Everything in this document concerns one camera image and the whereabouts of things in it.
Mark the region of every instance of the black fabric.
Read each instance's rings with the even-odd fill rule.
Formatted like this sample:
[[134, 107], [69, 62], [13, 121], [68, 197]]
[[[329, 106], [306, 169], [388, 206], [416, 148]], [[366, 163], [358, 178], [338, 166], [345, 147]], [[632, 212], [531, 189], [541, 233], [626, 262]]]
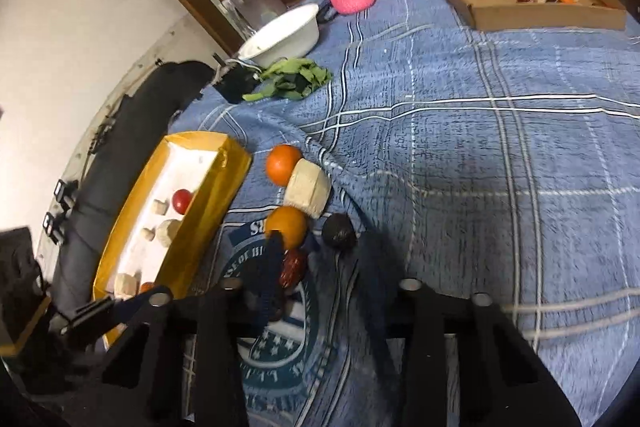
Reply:
[[82, 181], [76, 206], [65, 222], [52, 299], [67, 314], [92, 297], [92, 283], [113, 224], [176, 110], [185, 108], [212, 80], [201, 62], [167, 63], [118, 114], [105, 144]]

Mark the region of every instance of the white wall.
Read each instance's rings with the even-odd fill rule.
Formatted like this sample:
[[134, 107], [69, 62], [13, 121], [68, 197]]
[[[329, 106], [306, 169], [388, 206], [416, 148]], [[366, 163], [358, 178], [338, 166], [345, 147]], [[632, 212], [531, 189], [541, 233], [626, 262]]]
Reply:
[[0, 0], [0, 230], [37, 241], [78, 140], [177, 0]]

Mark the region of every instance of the dark round fruit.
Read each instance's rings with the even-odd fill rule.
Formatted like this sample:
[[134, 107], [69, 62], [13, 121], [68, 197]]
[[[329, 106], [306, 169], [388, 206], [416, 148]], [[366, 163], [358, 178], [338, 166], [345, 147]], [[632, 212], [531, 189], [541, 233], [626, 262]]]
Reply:
[[332, 214], [322, 226], [322, 240], [338, 251], [349, 251], [356, 246], [358, 238], [347, 214]]
[[176, 190], [171, 197], [171, 206], [178, 214], [183, 216], [187, 212], [187, 208], [189, 208], [191, 198], [193, 198], [193, 194], [186, 188], [181, 188], [180, 190]]

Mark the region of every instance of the black object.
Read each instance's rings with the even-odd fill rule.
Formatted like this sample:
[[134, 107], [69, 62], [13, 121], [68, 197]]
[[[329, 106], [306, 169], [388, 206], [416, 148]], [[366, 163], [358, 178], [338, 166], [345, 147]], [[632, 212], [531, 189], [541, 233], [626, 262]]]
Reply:
[[332, 214], [322, 225], [322, 240], [335, 250], [346, 252], [356, 246], [358, 238], [347, 214]]
[[235, 64], [213, 87], [228, 103], [243, 102], [242, 95], [252, 92], [260, 84], [255, 70]]
[[[416, 279], [399, 286], [385, 321], [388, 338], [406, 339], [399, 425], [447, 424], [444, 333], [455, 333], [462, 427], [580, 426], [543, 363], [489, 295], [443, 296]], [[258, 337], [262, 327], [243, 293], [241, 279], [222, 279], [204, 295], [177, 301], [156, 287], [97, 314], [102, 323], [94, 320], [90, 335], [84, 329], [83, 341], [116, 320], [126, 320], [127, 329], [82, 388], [55, 399], [62, 418], [72, 427], [181, 425], [182, 338], [197, 332], [196, 427], [246, 427], [235, 338]], [[76, 334], [69, 328], [63, 336]], [[15, 410], [23, 406], [12, 403]]]
[[61, 247], [66, 241], [65, 232], [62, 224], [65, 222], [65, 212], [60, 212], [57, 215], [53, 215], [51, 212], [47, 212], [42, 220], [42, 228], [44, 233], [54, 245]]
[[201, 62], [168, 62], [154, 70], [117, 112], [65, 221], [51, 294], [67, 314], [91, 301], [91, 288], [107, 238], [140, 172], [167, 132], [214, 74]]
[[53, 197], [56, 198], [63, 212], [68, 212], [76, 204], [73, 197], [76, 190], [78, 190], [78, 182], [75, 180], [70, 182], [58, 180], [58, 183], [56, 183], [56, 188], [53, 190]]
[[45, 297], [42, 271], [33, 257], [29, 229], [0, 232], [2, 353], [22, 349], [21, 336]]

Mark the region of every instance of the open cardboard tray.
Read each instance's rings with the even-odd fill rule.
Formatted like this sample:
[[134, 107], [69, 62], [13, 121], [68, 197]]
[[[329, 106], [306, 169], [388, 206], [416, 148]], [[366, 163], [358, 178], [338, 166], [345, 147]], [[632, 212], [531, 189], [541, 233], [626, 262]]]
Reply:
[[[216, 233], [249, 170], [251, 156], [225, 134], [184, 132], [165, 136], [129, 193], [104, 248], [94, 280], [94, 299], [113, 292], [116, 273], [136, 275], [139, 284], [168, 286], [175, 298], [187, 295], [200, 258]], [[151, 212], [158, 198], [170, 202], [174, 190], [194, 192], [184, 216], [170, 208], [165, 216]], [[143, 227], [180, 219], [168, 249], [141, 238]], [[119, 331], [106, 335], [112, 344]]]
[[618, 0], [578, 0], [576, 4], [518, 3], [516, 0], [448, 1], [467, 24], [484, 31], [553, 26], [625, 28], [626, 10]]

